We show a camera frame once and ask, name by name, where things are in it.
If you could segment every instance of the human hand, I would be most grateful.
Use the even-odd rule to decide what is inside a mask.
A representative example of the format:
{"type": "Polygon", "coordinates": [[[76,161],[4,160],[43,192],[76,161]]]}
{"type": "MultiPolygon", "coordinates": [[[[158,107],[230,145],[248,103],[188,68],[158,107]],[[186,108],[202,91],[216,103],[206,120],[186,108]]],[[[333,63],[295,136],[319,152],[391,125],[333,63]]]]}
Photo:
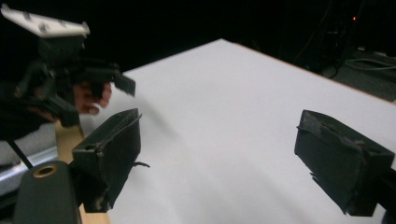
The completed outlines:
{"type": "MultiPolygon", "coordinates": [[[[107,107],[111,97],[111,85],[110,83],[104,84],[102,98],[93,96],[91,84],[89,82],[82,82],[75,85],[73,87],[73,93],[75,98],[75,107],[79,114],[96,115],[100,110],[98,106],[102,108],[107,107]]],[[[42,110],[41,108],[35,106],[28,107],[28,110],[51,122],[54,122],[58,119],[53,117],[49,111],[42,110]]]]}
{"type": "Polygon", "coordinates": [[[102,98],[94,97],[89,82],[83,82],[73,87],[75,96],[75,107],[80,114],[98,114],[98,106],[107,107],[111,97],[111,85],[105,83],[103,86],[102,98]]]}

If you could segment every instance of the equipment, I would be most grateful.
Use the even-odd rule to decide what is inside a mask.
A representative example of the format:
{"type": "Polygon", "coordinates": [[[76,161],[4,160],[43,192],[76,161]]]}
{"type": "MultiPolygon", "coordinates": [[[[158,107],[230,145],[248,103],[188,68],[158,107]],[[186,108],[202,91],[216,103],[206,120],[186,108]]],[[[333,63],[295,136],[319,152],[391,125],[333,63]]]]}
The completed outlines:
{"type": "Polygon", "coordinates": [[[79,124],[74,107],[73,85],[89,82],[95,97],[102,98],[103,85],[114,82],[116,88],[134,95],[135,83],[125,77],[115,63],[78,57],[90,33],[88,25],[10,9],[3,4],[3,16],[39,37],[40,58],[31,62],[15,90],[15,102],[37,106],[59,118],[64,127],[79,124]]]}
{"type": "Polygon", "coordinates": [[[396,220],[394,153],[327,115],[304,110],[294,153],[344,213],[370,217],[379,203],[396,220]]]}
{"type": "Polygon", "coordinates": [[[82,203],[88,213],[111,209],[131,169],[146,165],[135,162],[140,117],[137,109],[113,115],[73,149],[69,165],[48,161],[27,171],[13,223],[77,224],[82,203]]]}

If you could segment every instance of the finger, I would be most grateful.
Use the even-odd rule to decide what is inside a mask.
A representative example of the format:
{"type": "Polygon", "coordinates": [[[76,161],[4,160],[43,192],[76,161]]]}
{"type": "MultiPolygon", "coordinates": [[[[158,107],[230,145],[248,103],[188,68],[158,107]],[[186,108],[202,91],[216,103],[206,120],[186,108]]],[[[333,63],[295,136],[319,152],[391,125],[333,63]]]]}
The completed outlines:
{"type": "Polygon", "coordinates": [[[111,84],[110,84],[109,82],[105,83],[105,84],[103,85],[103,89],[104,89],[104,90],[111,91],[111,84]]]}
{"type": "Polygon", "coordinates": [[[92,114],[96,115],[99,113],[99,108],[94,105],[84,105],[80,110],[80,114],[92,114]]]}
{"type": "Polygon", "coordinates": [[[99,101],[98,104],[99,104],[102,108],[105,108],[105,107],[108,106],[108,103],[109,103],[108,100],[106,100],[106,99],[101,99],[101,100],[99,101]]]}
{"type": "Polygon", "coordinates": [[[103,90],[102,99],[109,100],[111,97],[111,90],[103,90]]]}

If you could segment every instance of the black cable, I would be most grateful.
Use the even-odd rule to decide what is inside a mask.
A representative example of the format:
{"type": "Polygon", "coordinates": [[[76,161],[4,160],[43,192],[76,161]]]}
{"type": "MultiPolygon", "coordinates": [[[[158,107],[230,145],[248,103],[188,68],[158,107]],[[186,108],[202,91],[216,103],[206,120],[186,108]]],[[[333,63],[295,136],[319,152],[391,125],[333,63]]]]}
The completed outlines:
{"type": "Polygon", "coordinates": [[[12,140],[7,140],[8,144],[12,147],[12,149],[14,150],[15,153],[17,153],[17,155],[21,158],[21,160],[23,161],[23,163],[26,165],[27,168],[32,169],[33,165],[32,163],[29,162],[29,160],[26,158],[26,156],[23,154],[23,152],[21,151],[21,149],[17,146],[17,144],[15,144],[14,141],[12,140]]]}
{"type": "Polygon", "coordinates": [[[293,63],[295,63],[297,61],[298,58],[300,58],[300,55],[306,50],[306,48],[309,46],[309,44],[311,43],[312,39],[314,38],[315,34],[317,33],[318,29],[320,28],[321,24],[324,22],[327,14],[329,13],[330,7],[332,5],[332,0],[329,1],[329,5],[327,5],[326,11],[323,14],[323,17],[321,18],[320,22],[318,23],[317,29],[314,30],[314,32],[312,32],[312,35],[309,37],[308,41],[306,42],[306,44],[303,46],[303,48],[300,50],[300,52],[297,54],[297,56],[294,58],[294,60],[292,61],[293,63]]]}

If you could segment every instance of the round hole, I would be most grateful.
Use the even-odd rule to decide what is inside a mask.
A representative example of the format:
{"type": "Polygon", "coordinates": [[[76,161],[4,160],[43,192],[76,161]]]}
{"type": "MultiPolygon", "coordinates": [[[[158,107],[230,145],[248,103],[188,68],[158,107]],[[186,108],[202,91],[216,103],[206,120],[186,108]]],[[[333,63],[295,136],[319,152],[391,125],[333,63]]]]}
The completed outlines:
{"type": "Polygon", "coordinates": [[[58,170],[58,167],[51,164],[51,165],[43,166],[43,167],[37,169],[33,173],[33,176],[36,178],[46,177],[46,176],[54,174],[57,170],[58,170]]]}
{"type": "Polygon", "coordinates": [[[90,145],[87,145],[84,147],[84,149],[86,149],[86,150],[91,150],[91,149],[95,149],[95,148],[96,148],[95,144],[90,144],[90,145]]]}

